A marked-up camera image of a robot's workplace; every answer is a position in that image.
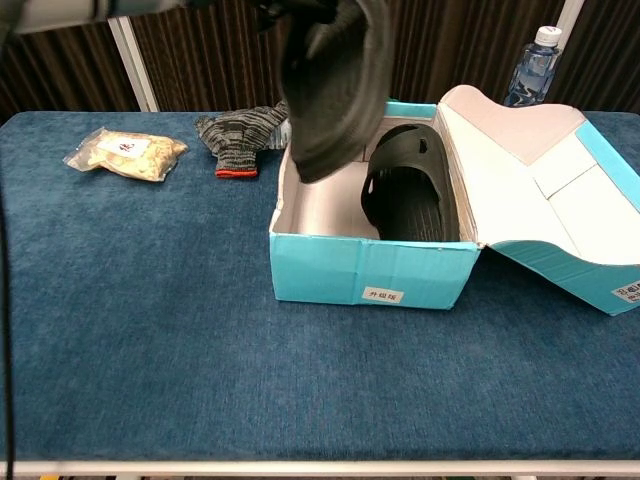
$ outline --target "blue table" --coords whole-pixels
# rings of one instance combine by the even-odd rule
[[[640,460],[640,309],[491,251],[449,312],[278,302],[280,156],[216,179],[196,116],[0,129],[19,460]],[[640,170],[640,117],[588,116]],[[66,167],[101,126],[190,150],[164,184]]]

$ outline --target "shoe box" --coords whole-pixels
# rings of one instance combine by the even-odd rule
[[[368,159],[394,126],[441,136],[458,242],[380,240],[361,206]],[[474,87],[390,102],[345,168],[303,184],[286,150],[269,227],[280,300],[450,309],[489,247],[611,315],[640,306],[640,177],[577,109],[506,108]]]

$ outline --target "black slipper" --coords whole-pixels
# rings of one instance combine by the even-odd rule
[[[400,125],[380,139],[361,202],[381,240],[460,240],[444,145],[427,125]]]
[[[328,24],[294,16],[281,85],[302,182],[320,180],[362,152],[384,115],[392,62],[385,0],[338,0]]]

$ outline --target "white table frame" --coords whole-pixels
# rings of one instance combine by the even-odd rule
[[[18,461],[16,476],[640,476],[640,460],[481,460],[367,462]]]

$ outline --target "gray glove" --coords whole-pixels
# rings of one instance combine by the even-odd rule
[[[195,122],[200,139],[218,157],[216,177],[255,177],[256,152],[264,149],[273,129],[287,118],[284,102],[275,107],[226,112]]]

